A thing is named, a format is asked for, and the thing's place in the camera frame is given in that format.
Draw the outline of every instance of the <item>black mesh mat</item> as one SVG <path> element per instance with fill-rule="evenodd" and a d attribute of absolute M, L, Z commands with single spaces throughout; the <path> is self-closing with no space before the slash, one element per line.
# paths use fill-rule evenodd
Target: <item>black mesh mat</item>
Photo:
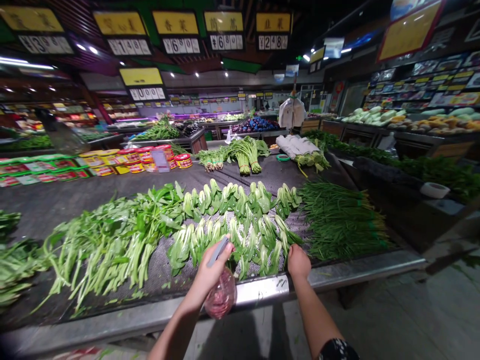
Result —
<path fill-rule="evenodd" d="M 322 173 L 322 176 L 333 183 L 349 189 L 355 189 L 354 184 L 346 175 L 345 170 L 339 164 L 336 157 L 327 154 L 332 167 Z M 7 212 L 19 211 L 22 219 L 19 230 L 15 235 L 44 239 L 51 233 L 52 229 L 63 221 L 68 221 L 81 214 L 83 210 L 93 210 L 99 205 L 108 202 L 117 191 L 117 196 L 134 196 L 136 193 L 144 193 L 152 186 L 157 188 L 166 183 L 173 183 L 177 180 L 185 191 L 191 192 L 193 188 L 198 191 L 204 184 L 208 184 L 214 178 L 222 189 L 228 183 L 243 185 L 245 192 L 249 193 L 251 182 L 262 181 L 274 196 L 277 190 L 286 183 L 289 187 L 300 187 L 307 179 L 297 168 L 297 164 L 279 162 L 275 156 L 260 158 L 262 172 L 251 176 L 240 176 L 239 167 L 236 163 L 225 163 L 223 171 L 207 173 L 203 166 L 195 163 L 188 169 L 175 169 L 166 174 L 125 174 L 120 176 L 94 177 L 67 183 L 35 184 L 16 188 L 4 189 L 1 192 L 3 209 Z M 312 169 L 304 169 L 310 179 L 315 179 L 316 174 Z M 306 225 L 300 213 L 293 212 L 286 220 L 289 228 L 305 237 Z M 182 273 L 171 278 L 170 266 L 166 256 L 173 239 L 161 239 L 158 248 L 153 253 L 149 268 L 148 280 L 141 289 L 143 296 L 138 298 L 139 292 L 136 287 L 130 289 L 127 281 L 115 293 L 107 296 L 95 296 L 90 294 L 83 301 L 84 310 L 74 317 L 76 299 L 68 300 L 70 291 L 66 287 L 58 295 L 51 297 L 37 312 L 29 315 L 48 294 L 52 285 L 55 273 L 48 271 L 39 274 L 33 279 L 34 287 L 17 301 L 8 312 L 1 316 L 1 322 L 5 330 L 20 328 L 27 325 L 51 325 L 68 322 L 73 319 L 91 317 L 111 311 L 138 306 L 148 302 L 157 302 L 184 295 L 195 277 L 195 270 L 191 260 L 187 263 Z M 313 260 L 314 267 L 319 266 L 319 261 Z M 258 271 L 258 265 L 250 264 L 249 275 Z"/>

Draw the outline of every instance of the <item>plastic bag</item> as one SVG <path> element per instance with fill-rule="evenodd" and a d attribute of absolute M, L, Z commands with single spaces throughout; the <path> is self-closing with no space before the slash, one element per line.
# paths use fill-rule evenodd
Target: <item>plastic bag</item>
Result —
<path fill-rule="evenodd" d="M 235 278 L 228 267 L 206 297 L 205 311 L 213 319 L 221 319 L 232 309 L 237 298 Z"/>

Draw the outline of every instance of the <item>price sign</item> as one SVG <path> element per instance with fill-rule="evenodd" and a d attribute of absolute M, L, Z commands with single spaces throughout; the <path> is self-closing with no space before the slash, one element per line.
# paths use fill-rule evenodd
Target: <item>price sign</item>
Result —
<path fill-rule="evenodd" d="M 204 11 L 203 17 L 212 51 L 245 50 L 244 20 L 240 11 Z"/>
<path fill-rule="evenodd" d="M 167 55 L 201 53 L 199 27 L 193 11 L 153 11 L 152 14 Z"/>
<path fill-rule="evenodd" d="M 430 2 L 411 14 L 390 23 L 385 31 L 377 62 L 410 54 L 427 46 L 444 4 L 445 0 Z"/>
<path fill-rule="evenodd" d="M 157 67 L 121 68 L 120 75 L 133 101 L 169 99 Z"/>
<path fill-rule="evenodd" d="M 324 59 L 324 54 L 325 46 L 310 55 L 310 68 L 308 69 L 309 74 L 316 73 L 318 70 L 320 70 L 320 65 Z"/>
<path fill-rule="evenodd" d="M 289 12 L 256 13 L 256 49 L 281 51 L 289 46 L 292 16 Z"/>
<path fill-rule="evenodd" d="M 144 23 L 137 11 L 94 11 L 93 17 L 114 55 L 138 57 L 153 54 Z"/>
<path fill-rule="evenodd" d="M 31 54 L 75 54 L 75 47 L 49 8 L 0 5 L 0 15 Z"/>

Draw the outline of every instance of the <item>sleeve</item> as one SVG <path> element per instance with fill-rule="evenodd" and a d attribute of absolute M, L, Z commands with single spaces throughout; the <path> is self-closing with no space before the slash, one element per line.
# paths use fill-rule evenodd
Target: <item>sleeve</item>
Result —
<path fill-rule="evenodd" d="M 332 339 L 323 346 L 318 360 L 360 360 L 360 357 L 346 341 Z"/>

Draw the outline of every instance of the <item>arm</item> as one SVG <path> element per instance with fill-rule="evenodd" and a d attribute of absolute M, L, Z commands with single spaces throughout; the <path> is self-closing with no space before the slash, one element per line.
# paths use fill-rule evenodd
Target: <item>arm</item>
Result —
<path fill-rule="evenodd" d="M 288 252 L 288 272 L 298 297 L 303 329 L 312 359 L 318 358 L 331 339 L 344 339 L 332 317 L 310 286 L 308 276 L 312 265 L 307 254 L 296 244 Z"/>
<path fill-rule="evenodd" d="M 218 244 L 215 244 L 203 254 L 190 290 L 158 338 L 148 355 L 148 360 L 176 360 L 184 358 L 199 318 L 202 304 L 207 298 L 210 289 L 219 280 L 230 254 L 235 250 L 233 244 L 229 243 L 213 266 L 208 268 L 207 263 L 217 246 Z"/>

